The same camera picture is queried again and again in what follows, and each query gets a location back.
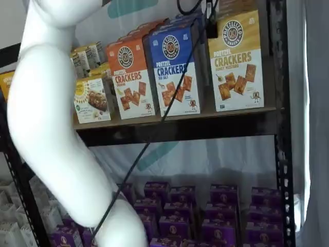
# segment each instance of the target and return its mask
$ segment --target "stacked boxes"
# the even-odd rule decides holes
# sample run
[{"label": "stacked boxes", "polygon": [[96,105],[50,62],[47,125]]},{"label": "stacked boxes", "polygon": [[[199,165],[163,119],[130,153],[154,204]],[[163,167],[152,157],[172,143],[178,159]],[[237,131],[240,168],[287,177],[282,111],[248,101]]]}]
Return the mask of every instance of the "stacked boxes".
[{"label": "stacked boxes", "polygon": [[227,15],[217,21],[218,38],[208,40],[216,110],[263,107],[258,11],[241,0],[221,11]]},{"label": "stacked boxes", "polygon": [[[161,115],[164,116],[198,37],[198,22],[171,24],[150,36]],[[200,113],[203,102],[200,58],[196,49],[168,116]]]},{"label": "stacked boxes", "polygon": [[121,119],[152,116],[158,107],[149,53],[150,31],[138,29],[106,49]]}]

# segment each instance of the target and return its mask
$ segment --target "shelf board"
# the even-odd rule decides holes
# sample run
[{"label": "shelf board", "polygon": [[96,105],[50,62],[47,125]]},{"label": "shelf board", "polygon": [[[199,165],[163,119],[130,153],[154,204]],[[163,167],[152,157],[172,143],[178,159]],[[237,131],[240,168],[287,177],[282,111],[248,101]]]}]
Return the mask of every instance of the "shelf board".
[{"label": "shelf board", "polygon": [[[212,88],[205,90],[205,103],[201,114],[172,116],[163,123],[153,142],[173,140],[209,139],[223,137],[276,134],[276,101],[273,62],[263,59],[263,108],[216,112]],[[88,146],[144,143],[161,121],[156,116],[121,120],[118,111],[111,121],[79,124],[74,117],[74,128]]]}]

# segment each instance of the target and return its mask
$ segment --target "round logo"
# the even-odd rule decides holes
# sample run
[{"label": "round logo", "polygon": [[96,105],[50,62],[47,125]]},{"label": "round logo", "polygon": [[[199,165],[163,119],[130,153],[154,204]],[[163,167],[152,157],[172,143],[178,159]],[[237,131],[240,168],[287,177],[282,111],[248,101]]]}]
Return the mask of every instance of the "round logo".
[{"label": "round logo", "polygon": [[175,36],[168,35],[162,43],[163,54],[168,59],[175,59],[179,53],[179,42]]},{"label": "round logo", "polygon": [[118,53],[118,60],[121,66],[124,68],[129,68],[130,66],[132,66],[134,61],[134,55],[132,50],[130,50],[126,46],[121,47]]},{"label": "round logo", "polygon": [[229,47],[236,47],[243,38],[243,28],[238,21],[229,21],[223,28],[223,40]]}]

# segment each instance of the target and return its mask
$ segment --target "blue cracker box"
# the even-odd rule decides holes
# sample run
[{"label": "blue cracker box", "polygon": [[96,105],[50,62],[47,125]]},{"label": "blue cracker box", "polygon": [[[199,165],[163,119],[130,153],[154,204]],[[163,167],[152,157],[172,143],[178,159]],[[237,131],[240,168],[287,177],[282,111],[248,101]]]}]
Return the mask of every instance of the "blue cracker box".
[{"label": "blue cracker box", "polygon": [[52,233],[56,246],[83,247],[77,228],[59,226]]},{"label": "blue cracker box", "polygon": [[277,189],[253,187],[251,191],[251,203],[268,207],[280,207],[281,194]]},{"label": "blue cracker box", "polygon": [[153,238],[150,247],[182,247],[182,240],[176,237]]},{"label": "blue cracker box", "polygon": [[143,222],[146,235],[148,237],[148,242],[150,242],[152,238],[158,237],[159,231],[156,223],[155,214],[138,214],[138,216]]},{"label": "blue cracker box", "polygon": [[168,182],[147,182],[144,186],[144,195],[148,198],[160,198],[161,204],[168,201],[170,185]]},{"label": "blue cracker box", "polygon": [[250,220],[262,221],[266,223],[282,222],[281,210],[266,206],[250,205],[248,217]]},{"label": "blue cracker box", "polygon": [[283,232],[281,223],[265,223],[250,221],[246,226],[246,241],[250,243],[281,243],[283,241]]},{"label": "blue cracker box", "polygon": [[191,238],[189,218],[177,215],[161,216],[159,228],[162,236]]},{"label": "blue cracker box", "polygon": [[[176,91],[197,37],[198,23],[192,20],[156,31],[150,36],[153,68],[162,116]],[[197,47],[187,66],[187,72],[168,116],[199,114],[201,111],[203,88],[199,53],[199,47]]]},{"label": "blue cracker box", "polygon": [[218,242],[224,246],[236,246],[235,222],[204,219],[202,239],[207,242]]},{"label": "blue cracker box", "polygon": [[155,214],[159,219],[162,214],[161,201],[157,199],[138,199],[134,204],[134,209],[138,214]]}]

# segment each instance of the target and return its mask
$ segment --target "black wire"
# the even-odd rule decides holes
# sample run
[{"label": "black wire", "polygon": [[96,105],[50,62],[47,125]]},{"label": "black wire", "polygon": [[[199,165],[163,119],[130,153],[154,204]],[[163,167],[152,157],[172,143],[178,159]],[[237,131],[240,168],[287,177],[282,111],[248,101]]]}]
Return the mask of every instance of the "black wire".
[{"label": "black wire", "polygon": [[177,0],[177,7],[178,7],[179,12],[182,15],[190,15],[190,14],[193,14],[196,11],[196,9],[200,6],[201,2],[202,2],[202,0],[198,0],[198,2],[193,7],[193,9],[191,9],[190,11],[184,11],[180,6],[180,0]]},{"label": "black wire", "polygon": [[94,232],[93,232],[93,235],[92,235],[92,240],[95,238],[97,232],[99,231],[100,227],[101,227],[102,224],[104,223],[104,221],[105,221],[105,219],[106,219],[106,217],[107,217],[109,211],[112,209],[114,203],[115,203],[116,200],[118,199],[118,197],[119,197],[119,195],[120,195],[120,192],[121,192],[122,189],[125,187],[125,183],[127,182],[128,178],[130,177],[130,175],[131,175],[131,173],[133,172],[134,168],[135,168],[136,165],[138,164],[140,158],[143,156],[143,154],[145,153],[146,149],[147,149],[147,148],[149,147],[149,145],[153,142],[153,140],[156,139],[156,137],[158,136],[158,134],[159,134],[160,131],[162,130],[162,129],[161,129],[161,126],[162,126],[162,124],[164,123],[164,121],[165,121],[165,119],[166,119],[166,117],[167,117],[167,115],[168,115],[168,113],[169,113],[169,111],[170,111],[170,108],[171,108],[171,106],[172,106],[173,103],[174,103],[174,100],[175,100],[175,97],[176,97],[176,95],[177,95],[178,89],[180,88],[180,85],[181,85],[181,83],[182,83],[182,81],[183,81],[184,75],[185,75],[185,73],[186,73],[186,71],[187,71],[187,67],[188,67],[188,65],[189,65],[189,63],[190,63],[190,60],[191,60],[191,58],[192,58],[192,56],[193,56],[193,53],[194,53],[194,51],[195,51],[195,49],[196,49],[198,43],[200,42],[200,39],[201,39],[201,37],[203,36],[203,33],[205,32],[207,26],[208,26],[209,23],[210,23],[210,19],[211,19],[211,17],[213,16],[213,14],[214,14],[214,12],[215,12],[215,8],[216,8],[216,6],[217,6],[217,4],[218,4],[218,1],[219,1],[219,0],[216,0],[215,5],[212,7],[212,9],[211,9],[211,13],[210,13],[210,16],[209,16],[209,19],[206,21],[205,26],[203,27],[202,31],[201,31],[200,34],[199,34],[199,37],[197,38],[195,44],[193,45],[193,48],[192,48],[192,50],[191,50],[191,53],[190,53],[190,55],[189,55],[189,57],[188,57],[188,59],[187,59],[187,62],[186,62],[186,66],[185,66],[185,68],[184,68],[184,71],[183,71],[183,73],[182,73],[182,75],[181,75],[181,77],[180,77],[179,83],[178,83],[178,85],[177,85],[176,91],[175,91],[175,93],[174,93],[174,95],[173,95],[173,97],[172,97],[172,99],[171,99],[171,101],[170,101],[170,103],[169,103],[169,106],[168,106],[166,112],[164,113],[164,116],[161,118],[160,123],[157,125],[157,128],[156,128],[156,131],[154,132],[154,135],[151,135],[150,139],[148,140],[148,143],[146,143],[145,146],[143,147],[143,149],[140,151],[140,153],[139,153],[139,155],[137,156],[137,158],[135,159],[133,165],[131,166],[131,168],[129,169],[128,173],[127,173],[126,176],[124,177],[124,179],[123,179],[121,185],[119,186],[119,189],[118,189],[117,192],[115,193],[115,195],[114,195],[114,197],[113,197],[113,199],[112,199],[110,205],[108,206],[108,208],[107,208],[107,210],[106,210],[104,216],[102,217],[102,219],[101,219],[101,221],[99,222],[98,226],[95,228],[95,230],[94,230]]}]

